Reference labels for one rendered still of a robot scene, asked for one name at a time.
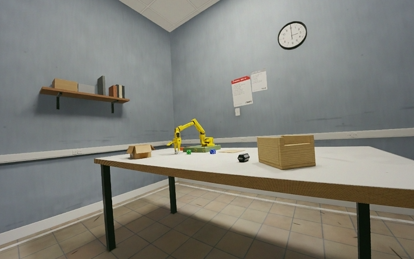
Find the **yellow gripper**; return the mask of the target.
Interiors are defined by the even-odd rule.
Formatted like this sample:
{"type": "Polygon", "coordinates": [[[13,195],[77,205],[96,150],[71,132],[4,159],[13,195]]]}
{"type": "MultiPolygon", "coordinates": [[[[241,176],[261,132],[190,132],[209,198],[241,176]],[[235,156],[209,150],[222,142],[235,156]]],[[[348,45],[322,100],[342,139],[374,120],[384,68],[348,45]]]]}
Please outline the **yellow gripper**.
{"type": "Polygon", "coordinates": [[[180,144],[181,144],[181,138],[174,138],[173,142],[170,142],[167,144],[167,146],[171,146],[172,143],[174,144],[174,149],[176,150],[176,147],[178,147],[178,151],[180,150],[180,144]]]}

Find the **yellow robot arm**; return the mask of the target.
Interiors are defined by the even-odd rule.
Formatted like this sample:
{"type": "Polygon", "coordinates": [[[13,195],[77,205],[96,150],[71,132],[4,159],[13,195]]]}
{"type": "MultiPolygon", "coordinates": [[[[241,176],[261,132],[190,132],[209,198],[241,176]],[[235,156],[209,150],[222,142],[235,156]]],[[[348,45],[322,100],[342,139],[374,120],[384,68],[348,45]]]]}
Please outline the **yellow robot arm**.
{"type": "Polygon", "coordinates": [[[196,119],[193,119],[190,123],[185,124],[184,126],[179,126],[176,129],[174,129],[175,131],[175,138],[180,138],[180,131],[182,131],[183,129],[195,125],[196,129],[198,130],[198,132],[200,133],[199,137],[200,137],[200,143],[202,144],[202,147],[204,146],[214,146],[215,144],[212,143],[212,139],[213,138],[205,138],[205,131],[203,130],[203,128],[200,126],[200,124],[196,121],[196,119]],[[204,143],[205,142],[205,143],[204,143]]]}

